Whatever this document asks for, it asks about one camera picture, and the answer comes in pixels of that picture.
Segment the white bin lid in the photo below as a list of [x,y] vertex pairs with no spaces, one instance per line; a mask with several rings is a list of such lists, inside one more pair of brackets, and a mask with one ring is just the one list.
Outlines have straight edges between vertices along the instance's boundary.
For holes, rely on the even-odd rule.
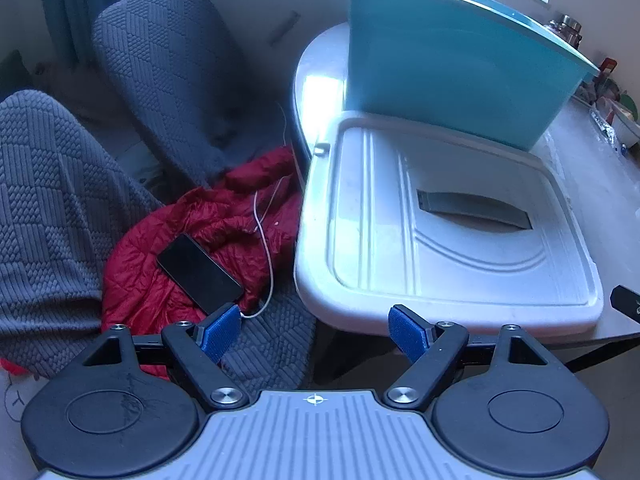
[[473,333],[579,334],[600,275],[536,156],[420,122],[346,112],[311,150],[294,280],[306,308],[384,335],[396,304]]

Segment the green round object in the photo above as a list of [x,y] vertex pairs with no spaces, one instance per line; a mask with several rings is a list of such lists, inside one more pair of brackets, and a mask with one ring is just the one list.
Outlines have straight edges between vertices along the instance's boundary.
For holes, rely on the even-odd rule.
[[630,114],[632,118],[634,118],[634,120],[639,119],[639,110],[638,110],[637,104],[636,102],[634,102],[634,99],[626,91],[624,91],[620,95],[620,99],[618,100],[618,102],[620,102],[620,105],[623,108],[626,108],[626,110],[630,111]]

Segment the black smartphone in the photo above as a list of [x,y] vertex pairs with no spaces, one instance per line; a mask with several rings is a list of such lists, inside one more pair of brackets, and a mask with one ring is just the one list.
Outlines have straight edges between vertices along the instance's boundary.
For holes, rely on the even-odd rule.
[[243,287],[188,234],[181,233],[157,256],[160,268],[206,314],[237,304]]

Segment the white ceramic bowl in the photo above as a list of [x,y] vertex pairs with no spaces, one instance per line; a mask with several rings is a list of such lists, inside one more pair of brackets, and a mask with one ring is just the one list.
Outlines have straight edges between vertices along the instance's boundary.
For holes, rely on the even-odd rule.
[[632,118],[630,111],[617,102],[612,103],[612,127],[618,142],[626,148],[633,148],[639,143],[639,125]]

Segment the red small box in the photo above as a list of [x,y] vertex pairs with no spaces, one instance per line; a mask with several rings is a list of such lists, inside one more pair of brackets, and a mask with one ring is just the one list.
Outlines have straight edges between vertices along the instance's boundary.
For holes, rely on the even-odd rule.
[[610,78],[612,73],[616,69],[616,66],[617,61],[614,60],[614,58],[605,58],[599,67],[600,75],[598,81],[603,82]]

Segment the teal plastic storage bin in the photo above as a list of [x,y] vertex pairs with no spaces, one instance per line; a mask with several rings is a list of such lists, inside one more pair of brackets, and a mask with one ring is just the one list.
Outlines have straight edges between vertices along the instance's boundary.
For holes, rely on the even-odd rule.
[[495,0],[350,0],[345,106],[530,150],[588,58]]

